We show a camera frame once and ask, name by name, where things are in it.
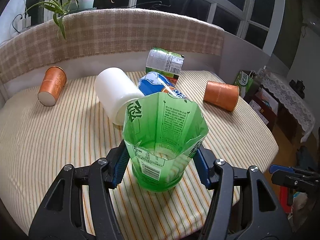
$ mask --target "blue can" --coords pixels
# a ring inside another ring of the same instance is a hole
[[[155,71],[151,71],[140,78],[138,87],[145,96],[157,92],[165,92],[177,98],[188,99],[184,94],[176,89],[165,76]]]

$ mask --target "striped tablecloth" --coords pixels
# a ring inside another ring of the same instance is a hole
[[[127,75],[137,84],[144,72]],[[68,81],[54,107],[37,100],[39,87],[22,90],[0,110],[0,198],[17,224],[28,233],[41,200],[61,168],[90,165],[122,140],[122,127],[112,124],[98,98],[95,77]],[[278,146],[271,132],[241,98],[229,113],[202,102],[208,71],[183,71],[177,87],[196,101],[209,133],[203,144],[233,166],[255,164],[265,171]],[[84,187],[87,231],[94,234],[88,188]],[[235,188],[234,201],[239,196]],[[123,182],[111,191],[125,239],[180,239],[204,224],[212,192],[200,183],[193,161],[180,183],[164,193],[141,188],[129,163]]]

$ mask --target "copper cup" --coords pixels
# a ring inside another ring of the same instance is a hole
[[[38,99],[44,106],[54,106],[67,81],[67,76],[62,68],[52,66],[45,72]]]
[[[236,108],[239,99],[239,87],[208,81],[205,88],[203,100],[220,106],[228,111]]]

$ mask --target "white lace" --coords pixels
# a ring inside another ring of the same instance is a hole
[[[316,119],[305,101],[290,87],[288,81],[268,70],[259,73],[262,84],[289,110],[305,131],[301,142],[305,142],[315,125]]]

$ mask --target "green plastic bottle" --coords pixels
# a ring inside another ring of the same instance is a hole
[[[138,183],[153,192],[173,188],[207,133],[195,102],[158,92],[130,103],[123,137]]]

